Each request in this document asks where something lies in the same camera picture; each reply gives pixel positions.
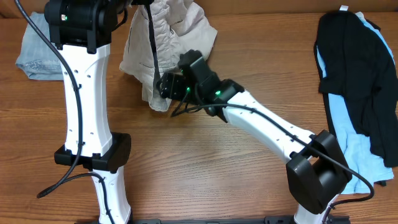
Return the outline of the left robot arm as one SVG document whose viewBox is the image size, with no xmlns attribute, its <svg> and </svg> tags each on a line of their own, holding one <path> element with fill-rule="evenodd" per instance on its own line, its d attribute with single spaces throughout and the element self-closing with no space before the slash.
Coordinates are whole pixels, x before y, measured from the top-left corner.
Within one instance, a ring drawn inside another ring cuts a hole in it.
<svg viewBox="0 0 398 224">
<path fill-rule="evenodd" d="M 150 1 L 50 0 L 45 20 L 50 41 L 60 59 L 67 109 L 67 136 L 54 154 L 56 164 L 68 166 L 61 179 L 74 179 L 83 166 L 91 177 L 99 203 L 96 223 L 132 223 L 126 197 L 124 166 L 131 152 L 131 136 L 110 131 L 106 106 L 106 74 L 111 34 L 126 20 L 130 5 Z"/>
</svg>

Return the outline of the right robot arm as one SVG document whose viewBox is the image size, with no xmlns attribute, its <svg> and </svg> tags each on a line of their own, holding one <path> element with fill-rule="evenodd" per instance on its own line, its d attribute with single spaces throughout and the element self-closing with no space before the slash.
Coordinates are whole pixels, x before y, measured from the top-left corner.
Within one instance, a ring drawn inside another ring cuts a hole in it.
<svg viewBox="0 0 398 224">
<path fill-rule="evenodd" d="M 304 130 L 262 106 L 243 86 L 220 80 L 198 50 L 180 56 L 179 74 L 157 81 L 162 98 L 203 106 L 210 116 L 240 128 L 272 150 L 285 164 L 289 191 L 298 202 L 295 215 L 267 217 L 266 223 L 349 223 L 330 215 L 331 205 L 351 180 L 337 139 L 326 130 Z"/>
</svg>

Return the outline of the beige khaki shorts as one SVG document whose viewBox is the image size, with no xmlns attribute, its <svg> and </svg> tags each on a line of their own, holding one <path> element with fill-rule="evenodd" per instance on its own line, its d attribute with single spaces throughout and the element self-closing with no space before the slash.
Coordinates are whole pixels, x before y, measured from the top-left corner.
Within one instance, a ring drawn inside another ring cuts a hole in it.
<svg viewBox="0 0 398 224">
<path fill-rule="evenodd" d="M 180 55 L 191 49 L 208 58 L 217 34 L 194 1 L 156 0 L 148 8 L 140 5 L 119 68 L 142 83 L 142 99 L 151 109 L 166 112 L 171 100 L 160 96 L 156 83 L 165 72 L 177 71 Z"/>
</svg>

